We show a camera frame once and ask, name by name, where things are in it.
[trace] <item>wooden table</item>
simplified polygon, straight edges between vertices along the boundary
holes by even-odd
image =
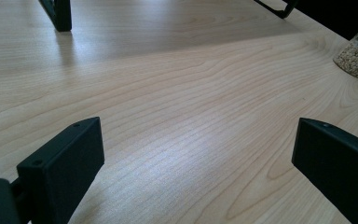
[[[105,165],[71,223],[348,223],[291,163],[300,117],[358,136],[358,79],[332,61],[345,39],[251,0],[72,13],[57,33],[37,1],[0,1],[0,177],[99,116]]]

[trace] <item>tabletop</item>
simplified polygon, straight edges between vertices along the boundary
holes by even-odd
[[[58,33],[38,1],[0,1],[0,178],[100,117],[105,164],[70,223],[349,223],[291,163],[301,117],[358,136],[347,40],[251,0],[71,4]]]

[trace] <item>black stand leg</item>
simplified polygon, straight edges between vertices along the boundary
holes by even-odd
[[[279,18],[284,19],[284,18],[289,16],[289,14],[292,12],[293,8],[295,8],[295,6],[297,5],[299,0],[292,0],[291,2],[289,2],[287,4],[287,6],[286,6],[286,8],[284,10],[275,10],[272,7],[267,6],[266,4],[261,2],[260,0],[255,0],[255,1],[258,4],[260,4],[262,7],[268,9],[269,11],[271,11],[272,13],[277,15]]]

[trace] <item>black bracket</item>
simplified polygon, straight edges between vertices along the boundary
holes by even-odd
[[[70,0],[39,0],[58,32],[72,29]]]
[[[288,0],[288,1],[290,1],[290,2],[287,4],[287,6],[284,10],[276,10],[276,9],[273,9],[272,7],[267,6],[265,3],[261,2],[260,0],[255,0],[255,2],[260,4],[262,7],[268,9],[270,12],[274,13],[281,19],[285,19],[286,17],[289,16],[289,14],[296,7],[299,0]]]
[[[0,179],[0,224],[67,223],[103,163],[100,119],[67,127]]]
[[[342,215],[358,223],[358,137],[300,119],[292,162]]]

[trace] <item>screw hole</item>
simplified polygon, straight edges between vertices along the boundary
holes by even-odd
[[[37,160],[37,161],[34,161],[33,163],[32,163],[32,165],[34,165],[34,166],[37,166],[37,165],[40,165],[40,164],[42,164],[42,160]]]

